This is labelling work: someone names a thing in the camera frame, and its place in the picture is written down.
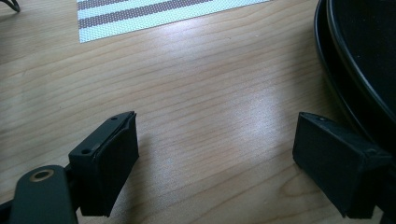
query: striped placemat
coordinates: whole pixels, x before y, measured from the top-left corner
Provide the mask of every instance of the striped placemat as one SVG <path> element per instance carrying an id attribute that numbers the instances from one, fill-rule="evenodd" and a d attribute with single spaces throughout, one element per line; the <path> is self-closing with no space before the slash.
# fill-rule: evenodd
<path id="1" fill-rule="evenodd" d="M 81 43 L 268 0 L 78 0 Z"/>

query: wooden surface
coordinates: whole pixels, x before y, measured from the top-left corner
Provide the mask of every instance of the wooden surface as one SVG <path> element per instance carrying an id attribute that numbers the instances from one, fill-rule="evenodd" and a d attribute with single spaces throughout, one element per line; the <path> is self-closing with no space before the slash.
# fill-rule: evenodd
<path id="1" fill-rule="evenodd" d="M 343 121 L 313 39 L 315 0 L 269 3 L 86 44 L 74 0 L 0 5 L 0 203 L 105 119 L 137 113 L 140 158 L 110 218 L 80 223 L 378 223 L 342 219 L 291 156 L 299 111 Z"/>

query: wood grain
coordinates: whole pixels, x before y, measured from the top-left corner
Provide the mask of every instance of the wood grain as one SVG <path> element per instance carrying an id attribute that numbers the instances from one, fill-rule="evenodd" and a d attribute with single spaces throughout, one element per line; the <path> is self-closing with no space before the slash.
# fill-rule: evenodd
<path id="1" fill-rule="evenodd" d="M 0 203 L 28 171 L 134 110 L 140 158 L 111 217 L 80 223 L 378 223 L 342 218 L 293 162 L 300 111 L 345 122 L 315 0 L 274 0 L 78 42 L 75 1 L 0 5 Z"/>

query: metal grommet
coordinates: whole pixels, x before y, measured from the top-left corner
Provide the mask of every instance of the metal grommet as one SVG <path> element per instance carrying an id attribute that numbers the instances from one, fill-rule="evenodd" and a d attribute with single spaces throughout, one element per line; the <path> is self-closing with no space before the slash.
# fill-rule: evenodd
<path id="1" fill-rule="evenodd" d="M 54 173 L 53 170 L 50 170 L 50 169 L 41 170 L 41 171 L 38 171 L 38 172 L 32 174 L 30 176 L 29 180 L 31 182 L 40 182 L 40 181 L 50 178 L 53 175 L 53 173 Z"/>

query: black bracket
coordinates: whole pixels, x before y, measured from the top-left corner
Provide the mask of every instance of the black bracket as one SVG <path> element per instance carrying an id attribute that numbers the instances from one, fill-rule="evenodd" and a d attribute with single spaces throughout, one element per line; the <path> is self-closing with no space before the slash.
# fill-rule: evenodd
<path id="1" fill-rule="evenodd" d="M 341 215 L 370 218 L 376 205 L 396 222 L 392 156 L 332 120 L 300 113 L 293 158 Z"/>
<path id="2" fill-rule="evenodd" d="M 106 120 L 69 153 L 70 164 L 43 166 L 18 181 L 13 201 L 0 205 L 0 223 L 78 223 L 110 216 L 138 159 L 135 112 Z"/>

